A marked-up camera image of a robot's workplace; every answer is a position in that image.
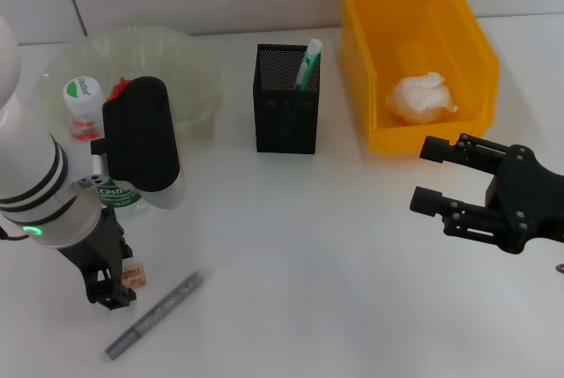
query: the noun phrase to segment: bottle label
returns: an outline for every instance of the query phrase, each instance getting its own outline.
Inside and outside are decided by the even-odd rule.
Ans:
[[[83,96],[92,96],[90,93],[89,86],[97,85],[98,83],[96,80],[90,77],[79,77],[72,80],[66,88],[67,94],[72,97],[78,99],[80,95]]]
[[[122,208],[137,202],[141,195],[136,191],[121,189],[110,180],[107,184],[97,188],[100,201],[108,208]]]

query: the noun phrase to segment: black cable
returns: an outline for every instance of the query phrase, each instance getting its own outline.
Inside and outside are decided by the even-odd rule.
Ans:
[[[20,241],[25,240],[29,235],[19,235],[18,237],[10,237],[8,233],[4,231],[2,227],[0,227],[0,240],[7,240],[7,241]]]

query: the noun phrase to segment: white tabletop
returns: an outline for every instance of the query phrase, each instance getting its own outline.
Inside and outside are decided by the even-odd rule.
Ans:
[[[564,16],[483,19],[502,63],[486,137],[564,173]],[[257,43],[325,43],[317,154],[256,153]],[[519,256],[409,211],[415,186],[482,204],[491,176],[366,153],[339,73],[339,30],[200,38],[223,72],[214,133],[181,139],[186,197],[125,219],[147,287],[91,305],[78,270],[33,241],[0,248],[2,376],[561,376],[564,245]],[[20,94],[65,45],[23,47]],[[115,362],[103,349],[196,269],[208,279]]]

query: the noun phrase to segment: black mesh pen holder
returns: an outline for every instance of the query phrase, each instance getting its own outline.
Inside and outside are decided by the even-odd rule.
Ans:
[[[292,90],[306,49],[258,45],[253,86],[257,152],[315,153],[321,56],[307,90]]]

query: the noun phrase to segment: silver pen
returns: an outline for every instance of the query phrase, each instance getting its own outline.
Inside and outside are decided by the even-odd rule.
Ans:
[[[129,349],[136,341],[144,336],[149,330],[160,322],[162,318],[170,314],[188,296],[204,283],[204,277],[194,272],[170,292],[154,308],[147,312],[141,319],[127,329],[106,350],[111,360],[115,360],[120,354]]]

